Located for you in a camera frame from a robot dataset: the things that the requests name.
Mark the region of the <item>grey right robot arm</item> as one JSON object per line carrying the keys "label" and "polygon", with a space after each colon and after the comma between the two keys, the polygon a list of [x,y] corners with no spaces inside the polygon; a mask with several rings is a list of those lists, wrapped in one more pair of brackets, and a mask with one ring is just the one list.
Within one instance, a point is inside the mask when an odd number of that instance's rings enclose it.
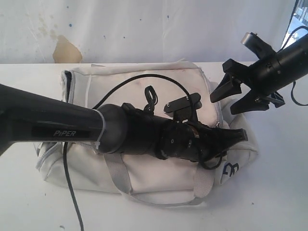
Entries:
{"label": "grey right robot arm", "polygon": [[276,108],[283,106],[285,101],[278,90],[308,73],[308,37],[303,36],[280,51],[275,51],[252,32],[246,33],[241,43],[258,57],[258,61],[249,66],[233,59],[224,62],[225,75],[210,94],[211,102],[240,94],[241,84],[245,84],[250,91],[230,107],[233,115],[266,111],[270,103]]}

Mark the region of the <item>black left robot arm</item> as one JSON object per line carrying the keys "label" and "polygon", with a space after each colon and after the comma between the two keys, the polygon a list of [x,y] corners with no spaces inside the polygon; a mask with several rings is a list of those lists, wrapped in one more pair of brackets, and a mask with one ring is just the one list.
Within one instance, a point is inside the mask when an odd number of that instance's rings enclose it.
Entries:
{"label": "black left robot arm", "polygon": [[190,121],[191,113],[202,106],[200,99],[193,93],[172,101],[164,118],[129,103],[92,110],[1,85],[0,150],[16,142],[91,142],[103,154],[206,162],[248,136],[242,128],[211,128]]}

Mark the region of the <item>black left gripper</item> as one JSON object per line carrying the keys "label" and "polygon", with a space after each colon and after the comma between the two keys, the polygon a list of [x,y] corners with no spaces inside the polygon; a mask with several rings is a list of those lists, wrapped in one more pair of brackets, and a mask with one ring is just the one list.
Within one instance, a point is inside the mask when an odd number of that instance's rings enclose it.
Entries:
{"label": "black left gripper", "polygon": [[201,123],[170,122],[160,132],[156,157],[207,162],[239,142],[248,141],[246,130],[211,128]]}

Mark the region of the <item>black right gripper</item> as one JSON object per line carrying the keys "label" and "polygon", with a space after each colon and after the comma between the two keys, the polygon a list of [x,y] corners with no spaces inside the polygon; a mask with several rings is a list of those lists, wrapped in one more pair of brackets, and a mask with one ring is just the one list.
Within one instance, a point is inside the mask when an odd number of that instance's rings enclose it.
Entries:
{"label": "black right gripper", "polygon": [[244,83],[250,91],[230,107],[231,113],[266,111],[270,103],[275,108],[285,105],[277,90],[296,81],[296,52],[280,51],[251,65],[228,59],[222,69],[225,75],[210,94],[212,103],[242,93],[241,84]]}

